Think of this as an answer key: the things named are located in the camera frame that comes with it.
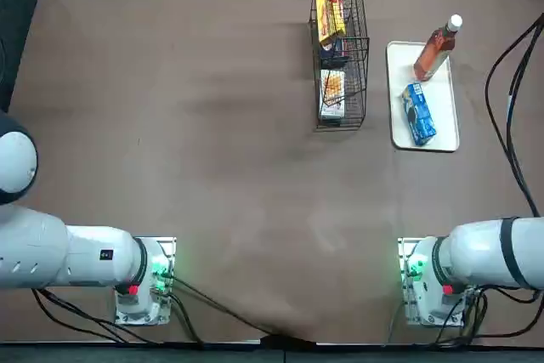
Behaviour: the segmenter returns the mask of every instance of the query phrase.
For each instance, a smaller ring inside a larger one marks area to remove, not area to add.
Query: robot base
[[[443,326],[445,318],[462,298],[446,326],[462,326],[465,295],[444,294],[432,264],[435,237],[399,238],[400,279],[408,324]]]
[[[138,237],[147,250],[147,270],[137,294],[115,292],[116,323],[120,325],[164,325],[170,321],[170,297],[176,254],[175,237]]]

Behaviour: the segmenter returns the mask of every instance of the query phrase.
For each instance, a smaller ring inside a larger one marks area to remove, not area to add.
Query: wire basket
[[[358,129],[366,115],[369,37],[363,0],[312,0],[309,26],[319,130]]]

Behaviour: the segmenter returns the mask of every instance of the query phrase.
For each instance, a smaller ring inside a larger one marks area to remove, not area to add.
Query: blue box
[[[425,145],[436,135],[436,129],[421,84],[408,85],[402,92],[402,102],[414,142],[417,146]]]

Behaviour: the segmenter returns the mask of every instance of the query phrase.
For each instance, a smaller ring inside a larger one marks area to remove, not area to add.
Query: yellow box
[[[343,0],[315,0],[317,31],[321,44],[327,44],[335,35],[346,34],[343,21]]]

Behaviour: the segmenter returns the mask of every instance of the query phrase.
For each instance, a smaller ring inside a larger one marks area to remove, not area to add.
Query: red button
[[[444,295],[452,295],[453,294],[453,286],[451,285],[443,285],[442,291],[444,292]]]

